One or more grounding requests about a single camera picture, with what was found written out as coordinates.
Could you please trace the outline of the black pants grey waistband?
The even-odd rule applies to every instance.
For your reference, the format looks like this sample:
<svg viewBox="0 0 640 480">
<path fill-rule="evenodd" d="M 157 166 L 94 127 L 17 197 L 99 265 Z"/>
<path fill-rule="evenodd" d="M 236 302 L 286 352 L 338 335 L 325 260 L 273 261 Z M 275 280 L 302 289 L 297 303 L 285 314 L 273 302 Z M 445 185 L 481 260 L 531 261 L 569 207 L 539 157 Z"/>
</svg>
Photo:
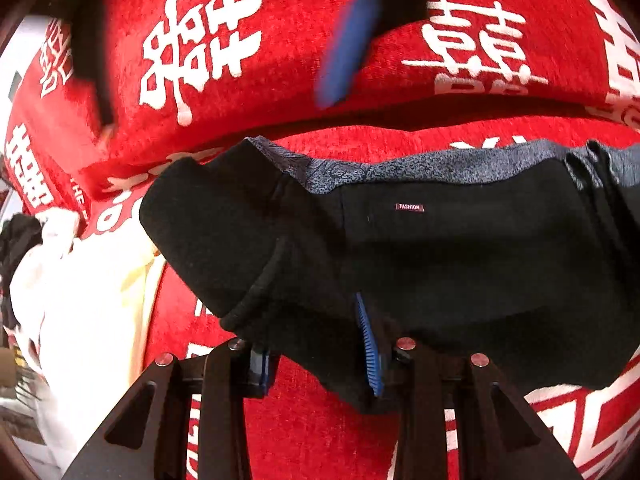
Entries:
<svg viewBox="0 0 640 480">
<path fill-rule="evenodd" d="M 549 141 L 363 164 L 250 138 L 173 162 L 149 238 L 221 327 L 363 411 L 409 336 L 521 391 L 601 389 L 639 344 L 639 150 Z"/>
</svg>

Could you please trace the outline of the red sofa back cushion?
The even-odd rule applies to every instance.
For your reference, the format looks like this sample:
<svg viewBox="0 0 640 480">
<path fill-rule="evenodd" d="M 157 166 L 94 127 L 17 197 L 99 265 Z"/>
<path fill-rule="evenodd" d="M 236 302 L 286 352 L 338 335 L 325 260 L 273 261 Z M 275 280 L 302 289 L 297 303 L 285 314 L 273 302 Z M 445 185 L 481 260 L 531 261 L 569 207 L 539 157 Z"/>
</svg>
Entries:
<svg viewBox="0 0 640 480">
<path fill-rule="evenodd" d="M 359 156 L 503 146 L 525 126 L 562 143 L 639 139 L 639 40 L 613 0 L 427 0 L 424 18 L 374 40 L 329 108 L 314 92 L 349 0 L 104 3 L 114 136 L 100 142 L 70 28 L 50 21 L 4 141 L 29 211 L 88 212 L 252 133 Z"/>
</svg>

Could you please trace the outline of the white cream cloth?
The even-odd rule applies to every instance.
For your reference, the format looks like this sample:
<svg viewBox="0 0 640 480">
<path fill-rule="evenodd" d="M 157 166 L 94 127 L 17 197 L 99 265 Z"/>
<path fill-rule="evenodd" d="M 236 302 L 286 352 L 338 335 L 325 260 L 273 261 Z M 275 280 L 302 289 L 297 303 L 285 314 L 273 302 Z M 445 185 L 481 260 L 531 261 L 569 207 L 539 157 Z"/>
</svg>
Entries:
<svg viewBox="0 0 640 480">
<path fill-rule="evenodd" d="M 43 382 L 37 422 L 67 469 L 143 370 L 165 260 L 138 219 L 78 236 L 79 214 L 37 214 L 42 241 L 9 287 L 17 342 Z"/>
</svg>

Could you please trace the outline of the black garment at sofa end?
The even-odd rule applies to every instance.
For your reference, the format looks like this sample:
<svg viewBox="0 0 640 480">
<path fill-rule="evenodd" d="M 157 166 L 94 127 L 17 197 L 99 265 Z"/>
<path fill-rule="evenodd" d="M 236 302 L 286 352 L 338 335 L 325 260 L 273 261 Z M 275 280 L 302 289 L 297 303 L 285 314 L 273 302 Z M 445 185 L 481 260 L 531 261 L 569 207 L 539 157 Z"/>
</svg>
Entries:
<svg viewBox="0 0 640 480">
<path fill-rule="evenodd" d="M 1 230 L 1 313 L 2 325 L 9 330 L 17 326 L 10 284 L 13 275 L 26 252 L 42 242 L 42 225 L 28 214 L 14 214 L 3 223 Z"/>
</svg>

